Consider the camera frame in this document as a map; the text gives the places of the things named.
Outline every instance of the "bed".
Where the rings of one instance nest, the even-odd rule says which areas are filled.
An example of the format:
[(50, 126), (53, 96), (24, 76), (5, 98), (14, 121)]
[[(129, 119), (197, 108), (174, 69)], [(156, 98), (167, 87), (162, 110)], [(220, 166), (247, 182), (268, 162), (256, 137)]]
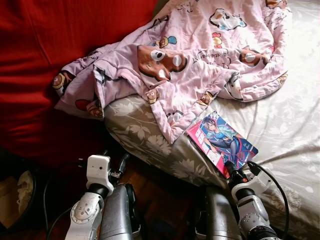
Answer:
[[(155, 17), (165, 15), (181, 0), (172, 0)], [(283, 87), (259, 101), (244, 103), (217, 97), (193, 121), (216, 110), (259, 153), (254, 161), (275, 174), (288, 198), (289, 234), (300, 240), (320, 237), (320, 113), (319, 1), (291, 0), (290, 68)], [(150, 165), (200, 186), (226, 187), (217, 170), (202, 157), (188, 137), (174, 144), (163, 137), (151, 107), (134, 94), (104, 109), (104, 123), (123, 147)], [(271, 224), (284, 229), (284, 205), (276, 186), (261, 195)]]

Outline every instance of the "black cable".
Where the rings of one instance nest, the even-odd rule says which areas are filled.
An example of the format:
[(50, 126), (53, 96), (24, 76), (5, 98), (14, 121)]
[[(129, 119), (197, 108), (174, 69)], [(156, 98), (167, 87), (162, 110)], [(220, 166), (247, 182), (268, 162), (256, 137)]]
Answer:
[(52, 230), (54, 229), (54, 227), (55, 227), (56, 223), (58, 222), (58, 220), (59, 220), (63, 215), (65, 215), (66, 213), (70, 212), (72, 208), (73, 208), (73, 206), (70, 207), (70, 208), (68, 208), (67, 210), (65, 210), (63, 213), (60, 214), (60, 216), (58, 216), (58, 217), (56, 218), (56, 220), (53, 222), (50, 230), (49, 230), (49, 231), (47, 232), (47, 234), (46, 234), (46, 240), (50, 240)]
[(256, 167), (258, 167), (260, 170), (262, 170), (263, 172), (265, 172), (275, 183), (275, 185), (278, 187), (279, 191), (281, 192), (281, 195), (283, 197), (284, 200), (284, 208), (285, 208), (285, 226), (284, 226), (284, 231), (283, 231), (283, 235), (282, 235), (282, 240), (285, 240), (288, 234), (288, 230), (289, 230), (289, 218), (290, 218), (290, 213), (289, 213), (289, 205), (288, 205), (288, 200), (287, 197), (285, 195), (285, 192), (283, 191), (283, 189), (281, 188), (280, 184), (277, 182), (277, 180), (274, 178), (274, 176), (272, 176), (268, 171), (266, 171), (262, 166), (260, 166), (259, 164), (253, 162), (253, 161), (247, 161), (247, 163), (252, 164)]
[(48, 235), (48, 230), (49, 230), (49, 226), (48, 226), (48, 216), (47, 216), (47, 209), (46, 209), (46, 191), (48, 188), (49, 183), (51, 182), (51, 180), (53, 179), (53, 177), (61, 170), (63, 169), (65, 166), (67, 165), (71, 165), (71, 164), (76, 164), (76, 165), (80, 165), (79, 162), (77, 161), (66, 161), (64, 163), (62, 163), (60, 166), (58, 166), (50, 175), (50, 177), (48, 178), (48, 180), (45, 183), (44, 186), (44, 190), (43, 190), (43, 213), (44, 213), (44, 220), (45, 220), (45, 231)]

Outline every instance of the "book cover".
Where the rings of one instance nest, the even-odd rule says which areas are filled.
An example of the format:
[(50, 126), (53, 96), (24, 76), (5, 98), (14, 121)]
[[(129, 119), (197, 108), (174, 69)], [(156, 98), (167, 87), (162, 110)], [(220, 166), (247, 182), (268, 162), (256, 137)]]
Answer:
[(258, 153), (258, 149), (216, 111), (197, 122), (186, 133), (226, 179), (229, 178), (226, 161), (232, 161), (239, 169)]

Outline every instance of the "pillow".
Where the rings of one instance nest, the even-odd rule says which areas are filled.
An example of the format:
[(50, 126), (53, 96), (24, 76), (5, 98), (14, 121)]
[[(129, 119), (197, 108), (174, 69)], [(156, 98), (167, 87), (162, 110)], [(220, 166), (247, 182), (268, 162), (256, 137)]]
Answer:
[(149, 22), (156, 2), (0, 1), (0, 145), (48, 167), (97, 153), (104, 144), (97, 123), (53, 109), (51, 81), (64, 65)]

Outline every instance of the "mattress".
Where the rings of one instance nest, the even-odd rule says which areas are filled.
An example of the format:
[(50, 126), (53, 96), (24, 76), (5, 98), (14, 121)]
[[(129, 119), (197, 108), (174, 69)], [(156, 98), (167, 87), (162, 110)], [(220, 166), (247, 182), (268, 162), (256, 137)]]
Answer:
[[(181, 0), (172, 0), (165, 15)], [(272, 170), (290, 208), (289, 234), (306, 240), (320, 237), (320, 41), (319, 1), (291, 0), (292, 42), (288, 78), (276, 93), (254, 102), (216, 98), (198, 118), (216, 110), (235, 130), (254, 144), (254, 161)], [(227, 187), (211, 163), (188, 137), (170, 145), (163, 137), (150, 105), (131, 95), (104, 109), (105, 125), (123, 147), (157, 168), (194, 185)], [(284, 229), (284, 204), (275, 185), (261, 199), (271, 224)]]

